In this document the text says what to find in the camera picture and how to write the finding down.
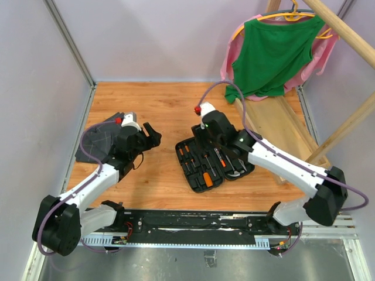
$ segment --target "metal floor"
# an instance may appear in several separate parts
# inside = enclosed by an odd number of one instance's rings
[[[345,247],[340,239],[301,240],[284,258],[267,251],[165,248],[125,248],[100,254],[78,247],[67,257],[53,256],[43,265],[39,281],[200,281],[277,280],[352,281]],[[66,271],[79,266],[76,270]]]

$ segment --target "pink shirt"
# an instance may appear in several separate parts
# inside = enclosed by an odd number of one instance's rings
[[[249,20],[256,19],[259,17],[261,17],[261,15],[253,16]],[[293,24],[293,22],[289,22],[287,20],[264,19],[262,21],[265,23],[275,24],[275,25]],[[321,29],[321,32],[327,30],[327,28],[329,27],[327,25],[324,25],[323,28]],[[326,34],[326,36],[331,35],[331,34],[333,36],[328,39],[315,39],[314,40],[314,42],[312,43],[312,61],[310,61],[305,66],[303,66],[303,68],[301,68],[301,70],[293,78],[291,78],[289,81],[287,81],[284,84],[285,92],[288,92],[292,88],[303,84],[315,70],[320,69],[320,71],[317,72],[316,75],[321,75],[323,73],[326,63],[328,61],[328,58],[333,50],[333,47],[335,46],[337,40],[339,40],[338,34],[332,30],[329,31]],[[228,43],[227,53],[226,53],[223,65],[220,69],[220,75],[221,75],[222,80],[226,78],[226,75],[228,75],[229,79],[233,80],[234,76],[233,76],[232,63],[234,63],[237,60],[241,52],[242,45],[244,43],[244,36],[238,34],[236,38],[232,40],[233,36],[234,36],[234,33],[232,34],[231,39]],[[252,101],[261,101],[267,98],[267,96],[258,97],[256,95],[251,95],[247,98]]]

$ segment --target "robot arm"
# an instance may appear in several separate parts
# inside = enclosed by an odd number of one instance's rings
[[[314,220],[325,226],[333,224],[347,198],[347,190],[316,175],[319,173],[344,183],[345,177],[340,169],[332,167],[327,171],[306,163],[276,148],[262,136],[254,133],[265,144],[262,145],[245,130],[237,131],[225,114],[215,110],[208,102],[201,104],[197,114],[202,118],[200,128],[193,131],[197,140],[217,146],[232,158],[264,167],[287,179],[306,194],[305,197],[295,201],[277,202],[272,206],[266,216],[267,225],[271,230],[305,220]],[[278,152],[292,159],[298,166],[277,155]],[[313,172],[306,172],[301,168],[302,166],[308,167]]]
[[[60,197],[45,197],[39,208],[32,238],[37,241],[38,232],[47,213],[56,204],[68,199],[62,204],[42,229],[42,245],[66,256],[70,254],[81,237],[102,227],[113,230],[124,225],[124,207],[104,201],[95,209],[86,211],[89,205],[109,187],[121,181],[134,168],[134,160],[144,151],[160,145],[161,134],[152,129],[149,123],[143,124],[148,136],[137,123],[134,113],[124,115],[120,132],[112,145],[108,157],[103,161],[103,168],[99,168],[73,189]],[[81,190],[77,190],[86,182],[91,182]]]

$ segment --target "yellow hanger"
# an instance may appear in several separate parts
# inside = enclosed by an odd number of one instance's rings
[[[293,4],[294,4],[294,10],[293,12],[286,12],[286,13],[274,13],[272,15],[267,15],[267,16],[262,16],[260,18],[257,18],[257,20],[263,20],[263,19],[269,19],[269,18],[274,18],[276,16],[284,16],[284,18],[289,21],[289,22],[296,22],[298,20],[300,20],[303,16],[309,16],[309,17],[314,17],[315,14],[313,13],[300,13],[300,12],[297,12],[297,9],[298,9],[298,4],[296,2],[296,0],[292,0]],[[239,33],[242,32],[242,30],[244,30],[244,25],[241,25],[235,32],[234,32],[234,35],[232,37],[232,40],[234,40],[237,35]],[[325,34],[327,34],[329,31],[331,30],[331,28],[327,29],[326,31],[324,31],[322,34],[320,34],[319,36],[316,37],[316,39],[328,39],[328,38],[331,38],[333,35],[328,35],[328,36],[324,36]]]

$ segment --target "gray fabric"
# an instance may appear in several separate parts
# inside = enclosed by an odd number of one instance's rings
[[[116,113],[112,117],[108,118],[106,121],[115,120],[116,118],[123,118],[124,113]],[[117,137],[120,132],[121,124],[102,124],[98,127],[92,128],[89,130],[83,138],[82,144],[83,148],[90,155],[95,156],[96,158],[103,161],[114,142],[114,139]],[[96,163],[94,160],[87,157],[81,149],[78,147],[76,152],[76,161],[77,162],[86,162],[86,163]]]

